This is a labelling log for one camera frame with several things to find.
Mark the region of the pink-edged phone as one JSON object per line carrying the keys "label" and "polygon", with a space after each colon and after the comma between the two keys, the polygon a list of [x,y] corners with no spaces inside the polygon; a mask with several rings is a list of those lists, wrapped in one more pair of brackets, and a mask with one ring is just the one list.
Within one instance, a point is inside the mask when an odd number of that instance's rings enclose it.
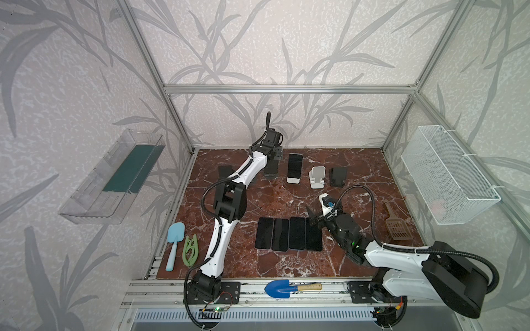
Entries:
{"label": "pink-edged phone", "polygon": [[258,220],[258,227],[255,237],[255,248],[260,250],[270,250],[273,237],[274,219],[261,217]]}

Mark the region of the white stand right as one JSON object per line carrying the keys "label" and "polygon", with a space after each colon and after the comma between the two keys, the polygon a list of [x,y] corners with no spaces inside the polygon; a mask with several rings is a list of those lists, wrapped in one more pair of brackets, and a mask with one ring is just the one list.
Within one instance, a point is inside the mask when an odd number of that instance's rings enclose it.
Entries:
{"label": "white stand right", "polygon": [[309,172],[310,187],[314,190],[323,189],[325,175],[326,175],[325,166],[314,166]]}

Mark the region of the brown slotted tray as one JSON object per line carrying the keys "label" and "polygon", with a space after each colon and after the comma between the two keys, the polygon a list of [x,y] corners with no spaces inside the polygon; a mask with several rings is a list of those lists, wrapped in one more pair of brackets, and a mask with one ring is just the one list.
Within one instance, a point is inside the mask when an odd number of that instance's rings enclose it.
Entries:
{"label": "brown slotted tray", "polygon": [[385,201],[389,217],[385,220],[386,228],[395,241],[412,240],[413,236],[404,219],[399,218],[388,201]]}

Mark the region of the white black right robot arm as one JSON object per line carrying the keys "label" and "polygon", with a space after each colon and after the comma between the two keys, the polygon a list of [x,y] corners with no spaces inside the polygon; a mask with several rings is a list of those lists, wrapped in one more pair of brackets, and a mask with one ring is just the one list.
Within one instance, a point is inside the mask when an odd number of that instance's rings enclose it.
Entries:
{"label": "white black right robot arm", "polygon": [[484,298],[499,284],[497,268],[487,259],[454,250],[437,241],[429,247],[408,248],[380,244],[363,237],[353,217],[328,204],[311,225],[326,228],[347,258],[360,266],[376,268],[370,293],[382,301],[390,297],[417,297],[443,302],[454,312],[477,319]]}

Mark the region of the purple-edged phone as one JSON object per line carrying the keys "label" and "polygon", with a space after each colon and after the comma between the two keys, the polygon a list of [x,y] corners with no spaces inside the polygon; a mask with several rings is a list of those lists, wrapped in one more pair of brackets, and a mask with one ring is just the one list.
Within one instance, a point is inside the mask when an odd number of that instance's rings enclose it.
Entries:
{"label": "purple-edged phone", "polygon": [[276,252],[286,252],[288,250],[289,220],[275,219],[273,227],[273,237],[271,249]]}

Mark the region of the clear plastic wall tray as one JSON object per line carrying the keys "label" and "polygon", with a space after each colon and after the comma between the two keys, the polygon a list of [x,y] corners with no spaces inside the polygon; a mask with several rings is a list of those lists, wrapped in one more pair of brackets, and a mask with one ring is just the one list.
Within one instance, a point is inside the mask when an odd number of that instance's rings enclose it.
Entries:
{"label": "clear plastic wall tray", "polygon": [[126,129],[59,215],[77,225],[119,225],[165,147],[162,134]]}

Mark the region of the white stand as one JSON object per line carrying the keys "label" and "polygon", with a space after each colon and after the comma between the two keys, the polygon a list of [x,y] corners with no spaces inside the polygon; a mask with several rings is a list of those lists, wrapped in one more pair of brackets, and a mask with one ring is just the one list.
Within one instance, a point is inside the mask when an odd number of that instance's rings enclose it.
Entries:
{"label": "white stand", "polygon": [[287,182],[288,182],[288,183],[292,183],[292,184],[299,184],[300,181],[301,181],[300,178],[291,178],[291,177],[288,177],[288,178],[287,178]]}
{"label": "white stand", "polygon": [[310,187],[314,190],[323,189],[325,175],[326,175],[325,166],[314,166],[309,172]]}

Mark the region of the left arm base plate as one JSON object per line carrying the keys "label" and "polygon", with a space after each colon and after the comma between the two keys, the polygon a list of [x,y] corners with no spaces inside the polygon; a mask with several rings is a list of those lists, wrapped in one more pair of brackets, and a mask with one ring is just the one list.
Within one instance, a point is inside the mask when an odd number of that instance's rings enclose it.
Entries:
{"label": "left arm base plate", "polygon": [[241,285],[236,281],[221,281],[213,286],[195,284],[191,281],[187,284],[184,302],[191,305],[211,302],[224,305],[238,304]]}

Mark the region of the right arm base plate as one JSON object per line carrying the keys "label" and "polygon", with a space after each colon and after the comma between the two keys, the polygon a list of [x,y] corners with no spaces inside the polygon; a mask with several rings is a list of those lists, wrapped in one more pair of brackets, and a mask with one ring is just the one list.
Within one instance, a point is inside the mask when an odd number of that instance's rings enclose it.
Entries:
{"label": "right arm base plate", "polygon": [[401,297],[392,296],[382,284],[372,281],[349,281],[346,284],[352,303],[393,304],[401,302]]}

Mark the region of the dark phone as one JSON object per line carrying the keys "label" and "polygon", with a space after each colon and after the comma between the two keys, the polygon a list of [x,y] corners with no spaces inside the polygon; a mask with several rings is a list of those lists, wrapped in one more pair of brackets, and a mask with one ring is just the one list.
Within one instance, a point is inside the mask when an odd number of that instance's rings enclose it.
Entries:
{"label": "dark phone", "polygon": [[322,229],[317,223],[312,224],[310,219],[305,220],[305,248],[308,251],[321,252],[323,250],[322,244]]}

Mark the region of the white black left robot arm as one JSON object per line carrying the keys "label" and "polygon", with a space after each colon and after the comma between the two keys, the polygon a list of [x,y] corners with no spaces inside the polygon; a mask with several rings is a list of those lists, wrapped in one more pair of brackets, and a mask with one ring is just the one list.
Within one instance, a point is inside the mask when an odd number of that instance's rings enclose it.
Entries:
{"label": "white black left robot arm", "polygon": [[201,208],[214,218],[215,225],[206,259],[190,283],[196,291],[211,297],[218,295],[231,236],[247,210],[247,188],[270,162],[280,159],[282,142],[281,132],[266,129],[249,147],[245,162],[233,174],[206,189]]}

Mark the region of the blue-edged phone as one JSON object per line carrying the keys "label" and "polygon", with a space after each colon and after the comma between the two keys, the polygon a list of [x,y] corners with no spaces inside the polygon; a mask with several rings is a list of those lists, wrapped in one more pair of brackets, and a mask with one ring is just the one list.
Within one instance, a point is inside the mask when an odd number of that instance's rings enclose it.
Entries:
{"label": "blue-edged phone", "polygon": [[303,217],[291,217],[289,220],[288,248],[304,250],[306,246],[306,222]]}

